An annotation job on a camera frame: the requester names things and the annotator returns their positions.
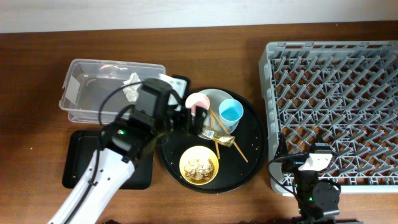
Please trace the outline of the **pink cup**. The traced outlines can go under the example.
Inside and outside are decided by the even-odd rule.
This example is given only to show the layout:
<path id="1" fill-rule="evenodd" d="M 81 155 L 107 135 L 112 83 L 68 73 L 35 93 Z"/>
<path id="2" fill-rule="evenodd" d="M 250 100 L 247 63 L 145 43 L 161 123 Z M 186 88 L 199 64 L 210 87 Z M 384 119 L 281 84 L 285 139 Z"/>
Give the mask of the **pink cup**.
<path id="1" fill-rule="evenodd" d="M 191 115 L 195 116 L 198 106 L 208 110 L 210 107 L 210 100 L 203 93 L 192 93 L 185 100 L 185 107 L 191 109 Z"/>

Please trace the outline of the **gold snack wrapper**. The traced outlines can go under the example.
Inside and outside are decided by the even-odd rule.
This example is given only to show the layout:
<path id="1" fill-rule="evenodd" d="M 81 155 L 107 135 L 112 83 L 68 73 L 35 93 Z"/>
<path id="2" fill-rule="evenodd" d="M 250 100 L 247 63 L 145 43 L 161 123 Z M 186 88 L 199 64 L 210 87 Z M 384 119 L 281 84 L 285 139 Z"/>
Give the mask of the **gold snack wrapper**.
<path id="1" fill-rule="evenodd" d="M 215 131 L 216 131 L 216 135 L 217 135 L 216 141 L 218 142 L 218 144 L 221 144 L 226 147 L 232 146 L 232 144 L 235 140 L 234 136 L 231 136 L 228 134 L 223 134 L 222 132 L 214 130 L 213 128 L 206 126 L 206 125 L 203 126 L 202 132 L 199 134 L 199 137 L 213 141 L 213 135 L 214 135 Z"/>

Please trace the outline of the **large white tissue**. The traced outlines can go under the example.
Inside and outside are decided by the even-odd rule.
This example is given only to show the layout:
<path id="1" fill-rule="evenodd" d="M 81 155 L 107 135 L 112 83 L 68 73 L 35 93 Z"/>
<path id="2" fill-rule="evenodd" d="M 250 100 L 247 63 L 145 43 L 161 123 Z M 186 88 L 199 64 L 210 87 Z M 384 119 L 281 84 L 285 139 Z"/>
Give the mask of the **large white tissue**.
<path id="1" fill-rule="evenodd" d="M 123 88 L 123 92 L 129 102 L 135 102 L 139 96 L 138 88 L 141 85 L 141 80 L 136 72 L 131 73 L 128 80 L 123 81 L 124 86 L 128 84 L 132 85 Z"/>

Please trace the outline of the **blue cup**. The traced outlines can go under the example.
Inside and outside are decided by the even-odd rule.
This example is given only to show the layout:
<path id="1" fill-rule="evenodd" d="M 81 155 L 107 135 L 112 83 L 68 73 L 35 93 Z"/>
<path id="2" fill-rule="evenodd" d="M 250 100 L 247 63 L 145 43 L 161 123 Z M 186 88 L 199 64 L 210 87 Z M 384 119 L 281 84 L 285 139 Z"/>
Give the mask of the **blue cup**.
<path id="1" fill-rule="evenodd" d="M 218 112 L 225 126 L 233 126 L 242 118 L 244 108 L 238 100 L 226 99 L 219 105 Z"/>

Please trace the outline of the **yellow bowl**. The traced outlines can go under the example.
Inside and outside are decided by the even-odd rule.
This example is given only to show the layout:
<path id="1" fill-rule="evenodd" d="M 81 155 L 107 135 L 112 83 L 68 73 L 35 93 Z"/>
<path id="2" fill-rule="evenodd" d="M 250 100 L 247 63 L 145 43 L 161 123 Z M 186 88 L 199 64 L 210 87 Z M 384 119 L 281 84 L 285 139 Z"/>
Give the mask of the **yellow bowl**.
<path id="1" fill-rule="evenodd" d="M 193 146 L 182 154 L 179 170 L 188 183 L 205 185 L 218 174 L 219 161 L 211 149 L 205 146 Z"/>

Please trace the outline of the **food scraps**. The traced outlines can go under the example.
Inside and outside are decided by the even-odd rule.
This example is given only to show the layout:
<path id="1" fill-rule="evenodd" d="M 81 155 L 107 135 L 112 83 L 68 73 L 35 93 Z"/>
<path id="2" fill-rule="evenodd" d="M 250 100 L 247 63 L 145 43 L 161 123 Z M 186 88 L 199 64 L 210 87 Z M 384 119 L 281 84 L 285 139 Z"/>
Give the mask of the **food scraps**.
<path id="1" fill-rule="evenodd" d="M 210 159 L 193 159 L 187 161 L 183 167 L 185 176 L 195 182 L 210 180 L 214 169 Z"/>

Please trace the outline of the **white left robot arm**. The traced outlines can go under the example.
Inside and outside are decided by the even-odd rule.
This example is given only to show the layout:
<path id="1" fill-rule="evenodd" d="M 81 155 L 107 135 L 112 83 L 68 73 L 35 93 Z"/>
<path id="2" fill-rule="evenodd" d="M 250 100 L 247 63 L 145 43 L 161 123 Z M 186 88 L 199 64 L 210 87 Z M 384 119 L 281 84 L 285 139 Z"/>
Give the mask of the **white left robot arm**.
<path id="1" fill-rule="evenodd" d="M 200 134 L 208 110 L 184 106 L 172 85 L 149 78 L 137 82 L 139 96 L 103 125 L 99 146 L 51 223 L 95 223 L 119 188 L 152 155 L 160 139 L 182 130 Z"/>

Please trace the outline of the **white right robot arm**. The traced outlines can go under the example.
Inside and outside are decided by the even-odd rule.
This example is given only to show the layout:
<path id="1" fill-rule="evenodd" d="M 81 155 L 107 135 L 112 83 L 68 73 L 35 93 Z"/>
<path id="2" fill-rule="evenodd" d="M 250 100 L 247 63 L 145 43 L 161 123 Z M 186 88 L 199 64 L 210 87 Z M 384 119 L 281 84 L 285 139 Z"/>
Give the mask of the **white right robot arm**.
<path id="1" fill-rule="evenodd" d="M 326 169 L 333 158 L 331 147 L 327 143 L 314 143 L 309 152 L 284 156 L 282 171 L 294 175 L 293 192 L 301 214 L 292 222 L 335 224 L 335 217 L 340 214 L 338 202 L 341 186 L 318 177 L 318 173 Z"/>

